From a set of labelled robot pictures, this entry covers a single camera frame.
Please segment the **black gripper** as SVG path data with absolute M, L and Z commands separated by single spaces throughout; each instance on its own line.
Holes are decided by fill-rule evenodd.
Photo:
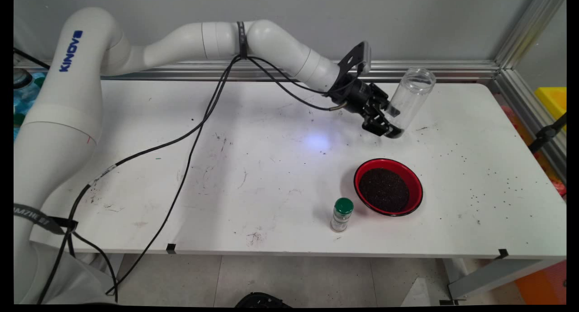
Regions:
M 404 130 L 391 122 L 391 117 L 396 118 L 401 112 L 391 105 L 389 95 L 375 83 L 367 84 L 355 76 L 342 76 L 332 90 L 332 102 L 337 105 L 345 102 L 345 110 L 361 115 L 365 131 L 391 139 L 403 135 Z M 387 113 L 378 114 L 377 110 Z

